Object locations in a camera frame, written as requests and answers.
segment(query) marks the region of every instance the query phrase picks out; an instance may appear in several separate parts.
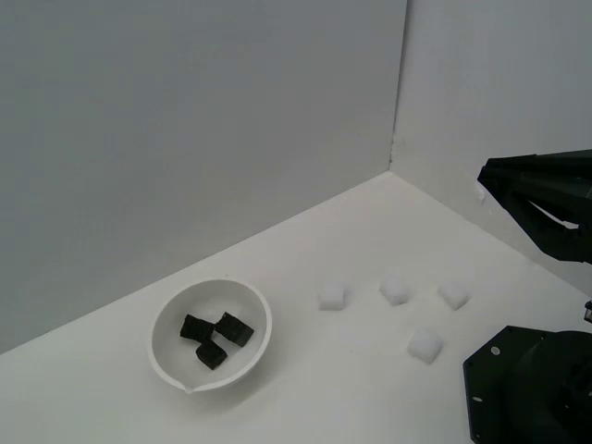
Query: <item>bowl rim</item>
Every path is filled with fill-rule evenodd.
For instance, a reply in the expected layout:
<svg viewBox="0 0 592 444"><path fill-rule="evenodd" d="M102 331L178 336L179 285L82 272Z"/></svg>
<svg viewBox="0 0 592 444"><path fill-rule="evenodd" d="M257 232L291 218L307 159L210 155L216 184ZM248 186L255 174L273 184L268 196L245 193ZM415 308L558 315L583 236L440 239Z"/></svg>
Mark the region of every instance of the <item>bowl rim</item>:
<svg viewBox="0 0 592 444"><path fill-rule="evenodd" d="M182 384L181 382L177 381L177 379L170 376L167 372L165 372L162 369L162 367L160 366L160 364L156 361L156 357L154 356L154 349L153 349L153 345L152 345L153 344L153 337L154 337L154 328L156 327L156 322L158 321L160 314L163 313L165 308L167 308L167 306L173 301L173 299L175 299L182 292L190 289L191 287L195 287L197 285L203 284L204 282L211 282L211 281L215 281L215 280L226 280L229 282L235 282L237 284L240 284L240 285L246 287L247 289L249 289L250 291L252 291L253 293L255 293L257 295L257 298L259 298L259 302L263 305L263 308L265 311L265 335L263 338L263 342L261 343L261 346L259 347L259 350L257 351L257 353L254 355L254 357L251 359L251 361L249 361L237 373L235 373L234 375L232 375L230 377L227 377L226 379L222 379L221 381L212 382L210 384L204 384L204 385L198 386L196 388L188 388L188 387L185 387L185 385ZM185 287L183 290L175 293L173 296L171 296L170 298L168 298L166 300L166 302L162 305L162 307L160 308L158 313L156 313L156 316L154 317L154 321L152 323L152 328L150 329L150 335L148 337L148 357L150 359L150 364L152 365L153 369L162 379L164 379L171 386L176 387L181 390L184 390L188 394L202 392L202 391L208 391L208 390L213 390L213 389L219 389L221 387L225 387L229 384L232 384L233 382L238 381L243 376L245 376L247 373L249 373L251 371L251 369L255 366L255 364L257 364L257 362L261 359L261 356L265 352L265 349L267 348L267 345L269 343L269 338L271 336L271 327L272 327L271 309L269 308L269 303L267 303L267 300L265 299L263 293L261 291L259 291L256 287L254 287L249 282L246 282L241 279L236 279L234 277L227 277L227 276L207 277L207 278L195 281L195 282L191 283L189 286Z"/></svg>

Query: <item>white foam cube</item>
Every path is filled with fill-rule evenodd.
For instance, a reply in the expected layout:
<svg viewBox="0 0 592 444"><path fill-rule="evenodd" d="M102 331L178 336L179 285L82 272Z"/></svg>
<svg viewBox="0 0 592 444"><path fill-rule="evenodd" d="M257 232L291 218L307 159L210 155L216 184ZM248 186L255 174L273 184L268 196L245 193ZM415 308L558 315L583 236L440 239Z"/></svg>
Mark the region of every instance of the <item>white foam cube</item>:
<svg viewBox="0 0 592 444"><path fill-rule="evenodd" d="M396 275L386 276L382 280L380 292L391 305L400 305L411 299L409 288Z"/></svg>
<svg viewBox="0 0 592 444"><path fill-rule="evenodd" d="M471 298L469 291L455 280L440 285L438 294L452 310L458 310Z"/></svg>
<svg viewBox="0 0 592 444"><path fill-rule="evenodd" d="M483 188L483 186L479 182L475 183L475 195L477 196L477 199L479 200L479 202L481 204L487 198L487 192L485 191L485 188Z"/></svg>
<svg viewBox="0 0 592 444"><path fill-rule="evenodd" d="M414 358L431 365L444 348L444 341L428 328L421 328L413 334L407 352Z"/></svg>
<svg viewBox="0 0 592 444"><path fill-rule="evenodd" d="M318 295L319 310L343 310L345 308L345 285L342 282L328 282Z"/></svg>

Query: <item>white bowl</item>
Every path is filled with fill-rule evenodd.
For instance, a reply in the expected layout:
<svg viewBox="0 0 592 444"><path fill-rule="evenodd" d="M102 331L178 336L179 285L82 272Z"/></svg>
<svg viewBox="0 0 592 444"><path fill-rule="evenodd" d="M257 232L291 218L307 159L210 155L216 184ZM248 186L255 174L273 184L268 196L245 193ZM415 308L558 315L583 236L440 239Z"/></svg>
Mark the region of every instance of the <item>white bowl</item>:
<svg viewBox="0 0 592 444"><path fill-rule="evenodd" d="M210 370L195 355L200 344L181 338L179 332L187 314L215 323L224 312L238 317L254 333L243 348L214 333L213 341L228 358ZM150 335L150 362L167 383L187 393L219 389L253 369L270 335L271 311L259 290L230 278L204 280L173 297L156 317Z"/></svg>

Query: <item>black cube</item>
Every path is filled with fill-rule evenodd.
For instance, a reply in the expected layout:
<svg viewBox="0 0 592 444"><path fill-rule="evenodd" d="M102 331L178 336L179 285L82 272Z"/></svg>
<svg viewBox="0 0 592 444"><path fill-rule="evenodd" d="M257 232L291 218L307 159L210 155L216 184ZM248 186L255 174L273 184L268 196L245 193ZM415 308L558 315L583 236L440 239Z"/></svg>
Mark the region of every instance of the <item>black cube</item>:
<svg viewBox="0 0 592 444"><path fill-rule="evenodd" d="M197 354L197 358L207 365L210 370L217 368L228 357L226 352L212 340L208 340L200 345L195 351L195 354Z"/></svg>
<svg viewBox="0 0 592 444"><path fill-rule="evenodd" d="M188 314L185 316L185 322L181 328L180 336L185 339L193 339L198 342L207 342L214 333L214 324L198 319Z"/></svg>
<svg viewBox="0 0 592 444"><path fill-rule="evenodd" d="M216 331L235 344L244 347L254 331L232 314L224 313L216 324Z"/></svg>

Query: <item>white backdrop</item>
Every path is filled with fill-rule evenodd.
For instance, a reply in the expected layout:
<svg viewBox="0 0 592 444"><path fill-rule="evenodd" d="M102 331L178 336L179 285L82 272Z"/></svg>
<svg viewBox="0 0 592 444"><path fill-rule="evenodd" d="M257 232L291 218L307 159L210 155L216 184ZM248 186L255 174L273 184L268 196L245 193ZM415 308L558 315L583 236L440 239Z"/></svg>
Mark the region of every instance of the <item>white backdrop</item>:
<svg viewBox="0 0 592 444"><path fill-rule="evenodd" d="M540 253L474 194L489 157L589 149L592 4L411 0L391 169L592 292L592 267Z"/></svg>
<svg viewBox="0 0 592 444"><path fill-rule="evenodd" d="M405 0L0 0L0 352L388 169Z"/></svg>

